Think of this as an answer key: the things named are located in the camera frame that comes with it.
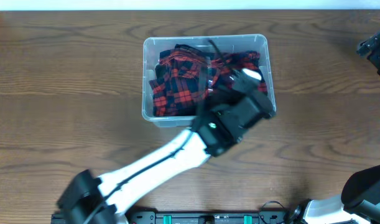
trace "plaid shirt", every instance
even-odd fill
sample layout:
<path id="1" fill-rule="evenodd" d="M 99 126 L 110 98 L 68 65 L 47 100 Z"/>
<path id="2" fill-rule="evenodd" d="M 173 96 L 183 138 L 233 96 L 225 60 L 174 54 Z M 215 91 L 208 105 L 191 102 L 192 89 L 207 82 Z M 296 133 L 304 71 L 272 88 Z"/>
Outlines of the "plaid shirt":
<path id="1" fill-rule="evenodd" d="M 223 54 L 226 63 L 233 69 L 248 68 L 259 70 L 260 54 L 247 51 L 235 54 Z M 208 96 L 219 85 L 231 88 L 231 70 L 224 66 L 215 53 L 204 53 L 188 45 L 176 45 L 172 50 L 160 53 L 159 65 L 165 65 L 163 77 L 151 80 L 150 86 L 154 92 L 154 116 L 191 116 L 195 115 L 197 103 Z M 199 90 L 200 73 L 209 69 L 207 91 Z M 259 91 L 267 94 L 264 79 L 261 80 Z"/>

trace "white wall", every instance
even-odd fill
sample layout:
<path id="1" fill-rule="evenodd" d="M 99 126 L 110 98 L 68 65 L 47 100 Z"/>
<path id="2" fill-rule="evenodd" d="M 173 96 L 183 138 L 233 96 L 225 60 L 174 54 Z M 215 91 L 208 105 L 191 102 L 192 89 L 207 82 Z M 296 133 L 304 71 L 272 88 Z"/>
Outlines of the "white wall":
<path id="1" fill-rule="evenodd" d="M 0 11 L 128 9 L 380 9 L 380 0 L 0 0 Z"/>

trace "red and black checkered cloth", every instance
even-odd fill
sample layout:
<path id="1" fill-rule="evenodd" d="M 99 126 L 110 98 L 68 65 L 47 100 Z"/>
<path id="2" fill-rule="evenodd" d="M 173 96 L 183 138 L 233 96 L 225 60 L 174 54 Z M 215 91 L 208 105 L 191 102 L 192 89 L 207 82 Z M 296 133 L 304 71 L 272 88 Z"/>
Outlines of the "red and black checkered cloth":
<path id="1" fill-rule="evenodd" d="M 260 54 L 247 51 L 235 54 L 224 54 L 226 63 L 233 69 L 248 68 L 259 72 L 258 62 Z M 199 76 L 208 66 L 206 58 L 210 60 L 208 68 L 208 89 L 199 90 Z M 151 80 L 150 86 L 154 92 L 154 116 L 191 116 L 195 115 L 195 108 L 199 101 L 208 96 L 218 85 L 231 88 L 233 80 L 231 70 L 224 65 L 217 54 L 204 53 L 188 45 L 176 45 L 172 50 L 160 53 L 159 65 L 164 65 L 164 74 Z M 261 80 L 259 91 L 267 94 L 264 79 Z"/>

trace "clothing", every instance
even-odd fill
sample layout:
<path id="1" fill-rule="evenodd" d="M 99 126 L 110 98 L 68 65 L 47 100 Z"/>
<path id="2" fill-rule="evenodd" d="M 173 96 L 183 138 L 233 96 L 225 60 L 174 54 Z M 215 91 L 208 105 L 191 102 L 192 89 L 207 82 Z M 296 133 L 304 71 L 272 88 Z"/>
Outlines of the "clothing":
<path id="1" fill-rule="evenodd" d="M 224 54 L 226 63 L 233 69 L 259 70 L 260 54 L 247 51 Z M 151 80 L 154 92 L 154 116 L 195 115 L 197 103 L 205 99 L 210 90 L 223 85 L 231 88 L 231 70 L 215 53 L 206 53 L 188 45 L 176 45 L 172 50 L 160 53 L 159 65 L 155 68 L 157 79 Z M 200 74 L 209 74 L 208 86 L 199 89 Z M 266 83 L 261 80 L 259 91 L 267 94 Z"/>

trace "wood grain surface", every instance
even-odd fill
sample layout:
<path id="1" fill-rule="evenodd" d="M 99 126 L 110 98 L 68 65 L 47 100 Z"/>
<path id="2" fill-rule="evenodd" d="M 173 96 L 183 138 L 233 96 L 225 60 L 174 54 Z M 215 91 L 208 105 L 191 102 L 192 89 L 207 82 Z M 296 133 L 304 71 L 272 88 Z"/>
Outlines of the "wood grain surface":
<path id="1" fill-rule="evenodd" d="M 255 210 L 339 194 L 380 164 L 380 77 L 355 53 L 379 30 L 380 11 L 0 12 L 0 223 L 49 223 L 74 175 L 118 169 L 181 130 L 141 116 L 148 37 L 264 34 L 277 116 L 138 205 Z"/>

